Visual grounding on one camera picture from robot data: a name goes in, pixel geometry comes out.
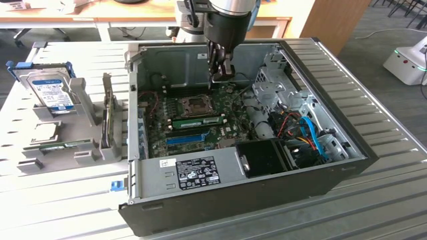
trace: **robotic arm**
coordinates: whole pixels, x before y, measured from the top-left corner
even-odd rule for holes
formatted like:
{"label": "robotic arm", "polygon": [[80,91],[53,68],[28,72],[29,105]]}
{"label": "robotic arm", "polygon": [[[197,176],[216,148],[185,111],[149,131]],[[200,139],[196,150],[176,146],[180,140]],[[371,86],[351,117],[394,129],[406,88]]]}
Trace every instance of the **robotic arm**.
{"label": "robotic arm", "polygon": [[235,47],[243,43],[252,10],[260,0],[184,0],[177,2],[185,32],[203,33],[207,38],[207,63],[211,83],[228,81],[235,76],[231,64]]}

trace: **green circuit board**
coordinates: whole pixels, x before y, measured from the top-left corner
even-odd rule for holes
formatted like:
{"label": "green circuit board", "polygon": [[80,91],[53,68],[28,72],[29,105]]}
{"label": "green circuit board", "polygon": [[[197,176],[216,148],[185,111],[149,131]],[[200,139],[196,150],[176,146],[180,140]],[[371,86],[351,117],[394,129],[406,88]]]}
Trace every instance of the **green circuit board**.
{"label": "green circuit board", "polygon": [[[235,143],[250,140],[251,123],[242,107],[240,91],[242,88],[235,85],[223,85],[208,94],[187,97],[169,97],[167,94],[157,93],[157,104],[156,98],[145,94],[139,99],[147,106],[145,112],[149,113],[155,107],[152,114],[145,116],[148,157],[159,158],[208,151],[231,147]],[[180,134],[185,130],[200,131],[204,135],[203,140],[171,144],[169,141],[175,141],[168,137],[171,133]]]}

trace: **table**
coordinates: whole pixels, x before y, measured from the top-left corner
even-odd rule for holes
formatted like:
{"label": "table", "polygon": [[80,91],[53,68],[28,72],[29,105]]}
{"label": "table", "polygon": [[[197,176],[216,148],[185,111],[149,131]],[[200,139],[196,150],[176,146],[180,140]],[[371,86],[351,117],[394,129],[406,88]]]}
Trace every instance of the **table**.
{"label": "table", "polygon": [[[0,9],[0,28],[97,28],[100,40],[109,42],[109,28],[176,26],[175,4],[176,0],[149,0],[131,5],[113,0],[97,0],[77,7],[76,14],[60,14],[49,9]],[[296,1],[263,0],[254,25],[274,26],[272,38],[282,38],[288,21],[296,17],[292,10],[298,6]]]}
{"label": "table", "polygon": [[[314,77],[355,125],[380,159],[326,195],[157,233],[144,240],[420,239],[427,233],[427,150],[324,45],[310,38],[287,39]],[[27,62],[72,61],[87,53],[77,75],[112,71],[116,97],[128,98],[129,79],[117,72],[129,42],[51,42],[33,48]],[[299,76],[292,74],[304,87]],[[87,78],[93,102],[104,99],[96,77]],[[28,94],[15,83],[0,111],[0,153],[9,153],[25,125]],[[13,161],[0,156],[0,236],[5,239],[137,240],[121,219],[111,181],[128,173],[120,161],[19,176]]]}

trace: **motherboard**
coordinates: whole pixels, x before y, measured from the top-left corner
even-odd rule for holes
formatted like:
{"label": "motherboard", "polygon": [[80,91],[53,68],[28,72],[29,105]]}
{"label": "motherboard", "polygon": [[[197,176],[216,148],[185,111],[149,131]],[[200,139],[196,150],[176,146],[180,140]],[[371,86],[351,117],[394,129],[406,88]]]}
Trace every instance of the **motherboard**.
{"label": "motherboard", "polygon": [[256,138],[242,93],[234,83],[141,91],[148,157],[221,149]]}

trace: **slatted table surface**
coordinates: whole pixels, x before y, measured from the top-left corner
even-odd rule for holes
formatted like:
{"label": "slatted table surface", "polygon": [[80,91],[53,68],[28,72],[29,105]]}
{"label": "slatted table surface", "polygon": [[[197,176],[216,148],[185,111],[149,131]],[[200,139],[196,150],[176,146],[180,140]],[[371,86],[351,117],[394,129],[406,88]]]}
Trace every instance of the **slatted table surface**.
{"label": "slatted table surface", "polygon": [[[144,239],[427,238],[424,147],[323,45],[311,39],[288,39],[287,43],[380,159],[324,196]],[[111,72],[116,96],[125,100],[125,49],[127,43],[52,42],[39,52],[32,52],[33,62],[63,62],[67,56],[76,74],[85,76],[87,91],[95,102],[104,98],[100,76],[103,72]],[[24,108],[19,106],[28,101],[25,98],[23,88],[15,84],[0,113],[1,141],[7,139],[9,143],[1,142],[5,146],[0,147],[0,154],[5,156],[0,161],[1,239],[139,239],[115,209],[119,196],[108,193],[111,181],[120,180],[127,174],[125,161],[35,175],[24,175],[15,169],[8,152],[19,139],[13,139],[9,132],[20,131],[15,124],[21,121],[13,120],[17,109]]]}

